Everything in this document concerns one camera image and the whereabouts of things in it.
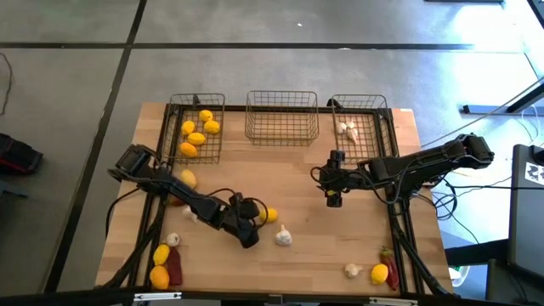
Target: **wooden table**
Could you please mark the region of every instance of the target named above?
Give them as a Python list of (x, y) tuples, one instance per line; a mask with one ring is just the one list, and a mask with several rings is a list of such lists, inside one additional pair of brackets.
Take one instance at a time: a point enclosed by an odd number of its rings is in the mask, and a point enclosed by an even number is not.
[[(133, 143), (155, 149), (164, 104), (144, 103)], [(393, 110), (401, 155), (420, 149), (411, 110)], [(332, 115), (320, 114), (320, 136), (309, 147), (251, 145), (244, 134), (244, 113), (225, 112), (221, 160), (214, 165), (189, 165), (198, 180), (196, 190), (208, 193), (230, 187), (278, 209), (277, 223), (259, 231), (260, 242), (243, 249), (233, 236), (182, 216), (181, 207), (168, 207), (161, 237), (179, 233), (182, 243), (184, 284), (181, 290), (199, 292), (264, 292), (309, 295), (398, 295), (387, 286), (371, 284), (370, 269), (379, 263), (382, 246), (390, 246), (386, 207), (371, 191), (355, 190), (344, 196), (343, 207), (326, 206), (309, 170), (325, 164), (335, 148)], [(182, 167), (176, 163), (178, 175)], [(123, 183), (120, 194), (133, 188)], [(229, 195), (219, 195), (225, 200)], [(97, 284), (108, 281), (133, 250), (144, 206), (145, 193), (121, 201), (113, 214), (105, 243)], [(434, 208), (425, 201), (411, 201), (417, 249), (429, 270), (452, 291)], [(284, 224), (293, 236), (290, 247), (277, 246), (275, 233)], [(143, 282), (142, 260), (138, 284)], [(411, 266), (405, 255), (408, 287), (414, 290)], [(349, 280), (345, 264), (365, 267)]]

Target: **gray floor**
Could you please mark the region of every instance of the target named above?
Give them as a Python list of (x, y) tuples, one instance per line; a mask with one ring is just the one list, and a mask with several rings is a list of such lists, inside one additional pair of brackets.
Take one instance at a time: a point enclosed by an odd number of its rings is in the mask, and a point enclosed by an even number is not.
[[(8, 9), (0, 12), (0, 42), (123, 42), (138, 1), (7, 4)], [(501, 35), (492, 31), (497, 28)], [(134, 50), (60, 290), (94, 285), (104, 245), (105, 212), (118, 189), (105, 169), (129, 144), (145, 101), (166, 102), (174, 93), (221, 92), (228, 103), (243, 104), (250, 89), (313, 90), (321, 103), (336, 93), (383, 94), (391, 107), (414, 109), (420, 139), (426, 143), (475, 118), (460, 115), (460, 105), (504, 102), (536, 79), (525, 55), (519, 52), (523, 41), (518, 29), (500, 6), (489, 4), (156, 0), (148, 3), (137, 41), (473, 43), (481, 48), (477, 52)], [(37, 292), (43, 284), (121, 52), (0, 51), (7, 54), (15, 73), (7, 114), (0, 117), (0, 131), (28, 142), (46, 158), (40, 173), (16, 179), (15, 183), (25, 186), (33, 197), (9, 198), (0, 206), (0, 271), (20, 270), (21, 257), (13, 255), (16, 247), (29, 262), (22, 268), (25, 277), (0, 282), (0, 295), (12, 295)], [(0, 63), (0, 96), (6, 73)], [(488, 118), (466, 132), (489, 138), (501, 157), (486, 173), (487, 178), (470, 178), (481, 184), (492, 183), (508, 168), (510, 149), (501, 140), (528, 142), (518, 120), (511, 117)], [(465, 177), (452, 180), (471, 182)], [(504, 237), (505, 196), (492, 193), (493, 200), (482, 201), (477, 194), (466, 196), (470, 201), (460, 205), (457, 217), (482, 241)], [(452, 222), (441, 227), (472, 240)]]

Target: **garlic clove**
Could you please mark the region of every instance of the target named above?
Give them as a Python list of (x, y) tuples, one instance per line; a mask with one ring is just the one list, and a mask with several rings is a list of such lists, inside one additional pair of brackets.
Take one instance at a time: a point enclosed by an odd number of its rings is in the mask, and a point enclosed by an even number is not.
[(179, 244), (179, 235), (176, 233), (168, 234), (166, 243), (169, 247), (177, 247)]
[(343, 269), (343, 272), (344, 274), (346, 275), (346, 277), (348, 277), (349, 279), (353, 279), (355, 278), (355, 276), (357, 276), (359, 274), (360, 271), (363, 270), (363, 267), (362, 266), (359, 266), (357, 264), (354, 264), (354, 263), (348, 263), (346, 264), (346, 266), (344, 267)]
[(341, 134), (341, 133), (345, 133), (346, 132), (346, 128), (348, 128), (346, 126), (346, 123), (344, 122), (337, 122), (337, 133)]
[(354, 128), (348, 128), (348, 131), (346, 131), (346, 135), (348, 136), (348, 138), (354, 142), (354, 144), (358, 144), (359, 141), (359, 132), (357, 132), (356, 129)]
[(346, 121), (346, 127), (348, 127), (348, 128), (355, 128), (355, 123), (353, 122), (353, 120), (348, 119), (348, 120)]
[(194, 223), (196, 223), (196, 220), (198, 219), (198, 217), (190, 210), (189, 206), (186, 206), (184, 208), (184, 210), (182, 211), (182, 214), (184, 215), (184, 217), (193, 220)]
[(281, 225), (281, 230), (275, 235), (275, 243), (279, 246), (290, 246), (292, 244), (291, 233), (285, 225)]

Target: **metal wire basket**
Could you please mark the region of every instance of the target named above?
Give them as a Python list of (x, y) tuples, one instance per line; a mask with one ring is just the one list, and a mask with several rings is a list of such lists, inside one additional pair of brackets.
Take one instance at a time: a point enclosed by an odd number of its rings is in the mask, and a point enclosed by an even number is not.
[[(169, 120), (164, 127), (165, 146), (163, 155), (166, 158), (174, 158), (178, 163), (199, 164), (199, 163), (218, 163), (221, 154), (221, 144), (224, 130), (224, 102), (225, 97), (221, 93), (178, 93), (170, 98), (167, 105)], [(208, 110), (213, 114), (213, 120), (219, 123), (219, 133), (210, 134), (204, 131), (204, 123), (199, 118), (200, 111)], [(181, 125), (183, 122), (191, 120), (195, 123), (195, 132), (206, 136), (204, 144), (197, 145), (197, 157), (188, 157), (181, 154), (179, 145), (187, 142), (187, 135), (183, 135)], [(167, 147), (177, 139), (175, 152)]]
[(247, 93), (246, 137), (252, 145), (311, 145), (319, 133), (314, 92), (257, 90)]
[[(362, 162), (379, 156), (396, 156), (391, 139), (394, 127), (391, 110), (379, 94), (337, 94), (329, 99), (337, 150), (346, 153), (346, 163)], [(355, 143), (346, 133), (337, 133), (339, 122), (353, 122), (358, 131)]]

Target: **red pepper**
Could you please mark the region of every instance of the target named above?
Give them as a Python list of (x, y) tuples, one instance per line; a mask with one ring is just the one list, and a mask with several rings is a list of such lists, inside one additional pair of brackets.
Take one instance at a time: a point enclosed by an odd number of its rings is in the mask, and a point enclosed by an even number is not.
[(394, 262), (393, 251), (383, 246), (382, 251), (380, 252), (380, 262), (388, 266), (388, 278), (386, 279), (386, 282), (393, 291), (397, 291), (399, 288), (399, 271)]
[(170, 276), (170, 286), (183, 284), (184, 278), (181, 273), (181, 257), (175, 247), (170, 247), (170, 253), (167, 258), (167, 271)]

